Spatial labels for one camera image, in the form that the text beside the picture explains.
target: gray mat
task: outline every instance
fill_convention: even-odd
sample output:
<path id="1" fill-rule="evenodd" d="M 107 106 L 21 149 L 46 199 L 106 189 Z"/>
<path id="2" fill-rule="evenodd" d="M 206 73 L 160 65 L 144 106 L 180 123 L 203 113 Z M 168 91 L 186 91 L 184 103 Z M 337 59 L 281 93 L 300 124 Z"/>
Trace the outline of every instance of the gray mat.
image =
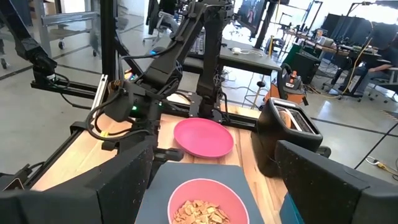
<path id="1" fill-rule="evenodd" d="M 136 223 L 168 224 L 167 204 L 171 194 L 180 184 L 196 178 L 213 179 L 227 185 L 242 199 L 248 210 L 250 223 L 264 223 L 242 168 L 176 162 L 167 162 L 159 169 L 151 187 L 142 199 Z"/>

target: wooden tabletop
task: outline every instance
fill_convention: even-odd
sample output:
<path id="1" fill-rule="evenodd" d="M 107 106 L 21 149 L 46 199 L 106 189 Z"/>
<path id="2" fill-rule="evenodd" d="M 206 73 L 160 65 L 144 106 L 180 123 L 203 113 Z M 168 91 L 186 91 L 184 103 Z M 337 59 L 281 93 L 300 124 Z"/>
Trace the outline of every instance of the wooden tabletop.
<path id="1" fill-rule="evenodd" d="M 182 102 L 181 97 L 173 95 L 169 100 Z M 228 111 L 258 118 L 259 111 L 228 106 Z M 173 130 L 175 125 L 184 118 L 163 114 L 159 132 L 159 147 L 168 149 L 179 148 L 174 141 Z M 98 120 L 101 129 L 116 132 L 130 127 L 130 123 L 117 123 L 105 115 Z M 181 162 L 198 164 L 227 164 L 238 165 L 243 168 L 244 175 L 250 186 L 251 192 L 260 209 L 266 224 L 280 223 L 279 210 L 282 206 L 287 189 L 281 179 L 264 177 L 258 170 L 251 144 L 251 132 L 243 129 L 226 127 L 234 139 L 233 151 L 221 159 L 200 159 L 185 154 Z M 84 131 L 59 157 L 53 166 L 38 180 L 32 190 L 46 190 L 76 177 L 93 167 L 96 167 L 116 155 L 116 150 L 101 150 L 101 143 Z"/>
<path id="2" fill-rule="evenodd" d="M 311 37 L 305 35 L 305 34 L 301 34 L 301 33 L 296 33 L 296 31 L 291 31 L 291 30 L 284 30 L 285 34 L 289 34 L 289 35 L 294 35 L 297 36 L 298 38 L 301 39 L 310 39 Z"/>
<path id="3" fill-rule="evenodd" d="M 304 41 L 305 41 L 305 44 L 308 44 L 308 45 L 311 45 L 311 46 L 314 46 L 314 47 L 316 46 L 316 48 L 318 48 L 320 50 L 323 50 L 324 52 L 329 52 L 329 53 L 333 53 L 333 54 L 338 53 L 339 55 L 343 55 L 343 56 L 347 56 L 349 54 L 349 51 L 337 50 L 337 49 L 334 49 L 332 47 L 325 47 L 325 46 L 322 46 L 320 44 L 316 44 L 316 43 L 314 43 L 314 42 L 312 42 L 310 40 L 304 40 Z"/>

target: table leg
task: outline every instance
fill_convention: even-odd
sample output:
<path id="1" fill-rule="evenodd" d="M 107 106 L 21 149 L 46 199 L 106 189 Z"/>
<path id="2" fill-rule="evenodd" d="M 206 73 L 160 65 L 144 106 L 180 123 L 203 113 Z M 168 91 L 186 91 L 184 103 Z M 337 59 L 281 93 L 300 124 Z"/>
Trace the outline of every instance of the table leg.
<path id="1" fill-rule="evenodd" d="M 337 80 L 340 78 L 340 75 L 343 73 L 344 69 L 347 67 L 348 64 L 348 57 L 345 58 L 346 60 L 344 61 L 344 63 L 342 64 L 342 66 L 340 66 L 335 74 L 335 76 L 333 77 L 331 84 L 334 85 L 336 84 Z"/>

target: pink plate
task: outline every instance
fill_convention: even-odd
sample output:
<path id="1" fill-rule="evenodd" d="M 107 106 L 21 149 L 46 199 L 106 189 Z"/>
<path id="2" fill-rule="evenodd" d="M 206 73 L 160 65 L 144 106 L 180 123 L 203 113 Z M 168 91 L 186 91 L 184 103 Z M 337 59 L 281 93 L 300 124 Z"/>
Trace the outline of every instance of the pink plate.
<path id="1" fill-rule="evenodd" d="M 248 210 L 241 198 L 228 186 L 210 179 L 193 179 L 179 185 L 171 195 L 167 206 L 169 223 L 172 224 L 174 213 L 184 203 L 194 200 L 211 202 L 229 217 L 232 224 L 249 224 Z"/>
<path id="2" fill-rule="evenodd" d="M 188 118 L 174 128 L 175 140 L 190 154 L 219 158 L 231 152 L 234 139 L 222 125 L 203 118 Z"/>

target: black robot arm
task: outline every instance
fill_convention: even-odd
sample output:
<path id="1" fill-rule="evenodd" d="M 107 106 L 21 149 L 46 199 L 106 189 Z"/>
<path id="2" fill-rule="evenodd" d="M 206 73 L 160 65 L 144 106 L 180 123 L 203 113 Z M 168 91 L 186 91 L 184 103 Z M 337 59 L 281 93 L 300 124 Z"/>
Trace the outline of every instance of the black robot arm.
<path id="1" fill-rule="evenodd" d="M 14 37 L 18 56 L 30 61 L 34 65 L 34 69 L 44 72 L 46 76 L 53 75 L 57 67 L 56 61 L 52 60 L 29 34 L 11 0 L 0 1 L 0 20 L 5 23 Z"/>

